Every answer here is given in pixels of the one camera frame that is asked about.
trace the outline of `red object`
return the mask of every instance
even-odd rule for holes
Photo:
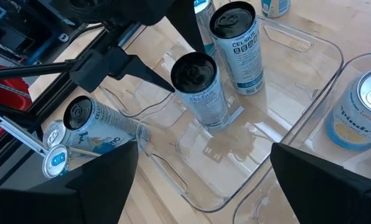
[[[0,83],[24,93],[28,93],[28,85],[24,81],[22,81],[21,78],[10,78],[7,80],[1,80]],[[31,105],[32,101],[31,99],[0,88],[0,103],[11,108],[26,110]],[[3,133],[4,130],[0,128],[0,136]]]

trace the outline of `light wood surface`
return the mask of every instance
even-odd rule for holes
[[[248,2],[261,15],[260,0]],[[346,60],[371,52],[371,0],[292,0],[289,12],[275,20],[330,40],[342,49]],[[97,33],[92,31],[79,37],[56,61],[75,58]],[[181,36],[167,19],[163,19],[155,26],[147,27],[126,51],[139,55],[146,65],[153,68],[179,40]],[[32,99],[37,98],[57,75],[39,77],[29,88]],[[92,95],[112,106],[100,90],[89,94],[77,88],[46,120],[43,128],[51,121],[61,119],[63,110],[78,95]],[[206,214],[192,208],[159,173],[150,158],[142,153],[120,223],[231,223],[237,203],[255,186],[262,173],[254,177],[225,208]]]

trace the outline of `celsius can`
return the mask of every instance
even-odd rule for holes
[[[212,57],[198,52],[182,56],[173,65],[171,80],[176,93],[208,131],[226,127],[230,112]]]
[[[359,151],[371,148],[371,71],[352,81],[325,124],[336,144]]]
[[[280,17],[289,10],[291,0],[261,0],[263,15],[269,18]]]
[[[80,137],[87,137],[80,139],[81,141],[91,139],[97,146],[111,145],[112,147],[101,147],[109,151],[135,140],[136,137],[136,121],[87,96],[79,96],[68,105],[63,123]]]
[[[204,42],[205,52],[215,58],[215,44],[209,31],[209,21],[216,11],[212,0],[194,0],[194,11],[197,17],[199,32]]]
[[[73,158],[73,152],[68,146],[58,144],[49,149],[42,163],[42,172],[45,177],[53,178],[74,170],[91,161],[93,158]]]
[[[256,93],[263,86],[263,64],[253,6],[240,1],[228,3],[213,14],[209,26],[236,92]]]
[[[74,147],[98,154],[104,154],[115,148],[112,144],[94,141],[91,138],[67,129],[62,120],[51,122],[43,135],[43,145],[47,149],[50,149],[57,144],[63,144],[64,146]]]

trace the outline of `cable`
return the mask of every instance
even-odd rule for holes
[[[72,44],[72,42],[78,38],[80,35],[84,34],[85,32],[88,32],[88,31],[91,31],[91,30],[95,30],[95,29],[99,29],[99,28],[102,28],[104,27],[103,24],[98,24],[98,25],[95,25],[95,26],[91,26],[91,27],[87,27],[87,28],[84,28],[82,29],[81,31],[79,31],[79,33],[75,34],[70,40],[69,40],[69,43],[68,45]]]

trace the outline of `energy drink can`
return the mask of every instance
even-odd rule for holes
[[[56,120],[49,124],[44,131],[43,145],[50,149],[51,147],[63,144],[64,146],[74,147],[85,151],[103,154],[114,149],[114,145],[96,142],[86,136],[80,135],[65,127],[62,120]]]
[[[291,0],[261,0],[263,15],[269,18],[280,17],[285,14],[291,5]]]
[[[215,6],[212,0],[194,0],[194,10],[205,52],[215,59],[214,53],[216,52],[216,48],[212,39],[212,34],[210,34],[209,31],[209,21],[216,11]]]
[[[240,1],[228,3],[213,14],[209,26],[235,91],[241,95],[259,91],[263,64],[253,6]]]
[[[137,122],[87,96],[75,98],[65,110],[64,126],[80,136],[78,144],[96,147],[93,152],[104,154],[136,138]],[[141,128],[140,135],[148,135]]]
[[[173,65],[171,80],[176,93],[208,131],[226,127],[230,113],[212,57],[198,52],[182,56]]]
[[[57,144],[49,149],[42,163],[42,172],[47,178],[54,178],[91,161],[92,157],[73,158],[68,146]]]
[[[352,81],[328,114],[329,138],[345,149],[371,148],[371,71]]]

